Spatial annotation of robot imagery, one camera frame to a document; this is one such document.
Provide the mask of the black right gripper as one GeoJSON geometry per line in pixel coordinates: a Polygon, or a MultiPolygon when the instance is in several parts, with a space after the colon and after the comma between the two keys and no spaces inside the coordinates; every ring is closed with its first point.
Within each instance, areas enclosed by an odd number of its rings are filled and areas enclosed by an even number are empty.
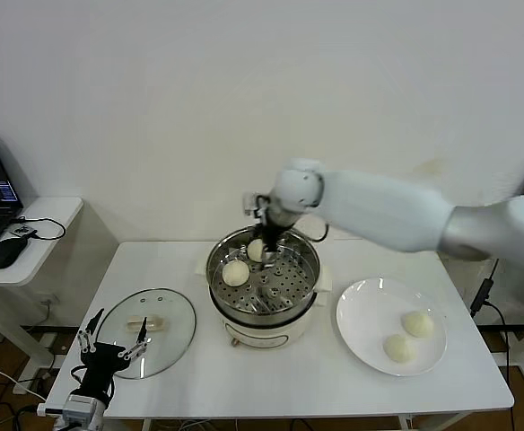
{"type": "Polygon", "coordinates": [[[282,252],[282,248],[277,246],[277,243],[285,232],[285,227],[273,222],[258,223],[255,226],[255,232],[258,238],[262,240],[263,253],[266,254],[268,259],[273,259],[264,263],[264,269],[281,270],[284,266],[284,260],[277,258],[282,252]]]}

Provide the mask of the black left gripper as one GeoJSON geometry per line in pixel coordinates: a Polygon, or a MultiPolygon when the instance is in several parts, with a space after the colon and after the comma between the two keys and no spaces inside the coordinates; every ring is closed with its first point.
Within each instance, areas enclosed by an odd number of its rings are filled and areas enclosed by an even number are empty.
{"type": "Polygon", "coordinates": [[[81,349],[81,361],[86,366],[78,394],[91,398],[108,398],[109,388],[116,372],[127,368],[126,360],[136,360],[148,347],[147,318],[142,320],[135,344],[128,349],[124,347],[95,343],[96,329],[104,313],[101,308],[88,322],[86,327],[77,332],[81,349]]]}

